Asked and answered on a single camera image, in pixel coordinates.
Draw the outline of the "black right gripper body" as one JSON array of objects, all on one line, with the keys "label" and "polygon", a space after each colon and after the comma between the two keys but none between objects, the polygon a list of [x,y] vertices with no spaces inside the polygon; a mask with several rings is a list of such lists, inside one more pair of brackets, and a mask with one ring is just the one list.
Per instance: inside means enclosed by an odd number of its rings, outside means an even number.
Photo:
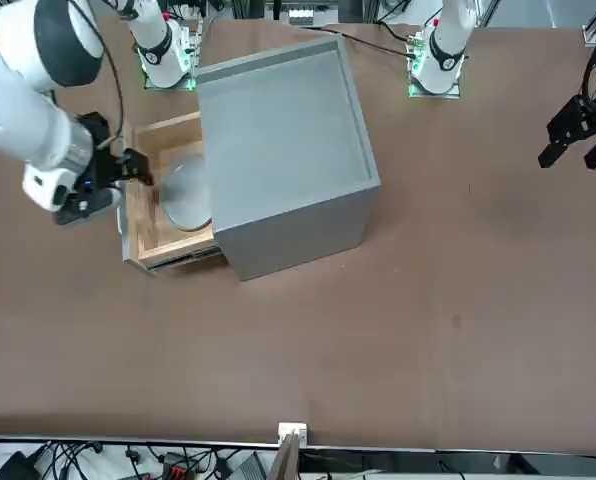
[{"label": "black right gripper body", "polygon": [[93,153],[89,164],[75,183],[75,191],[102,190],[121,180],[124,173],[124,152],[116,141],[103,146],[110,135],[108,121],[99,112],[79,115],[77,120],[92,137]]}]

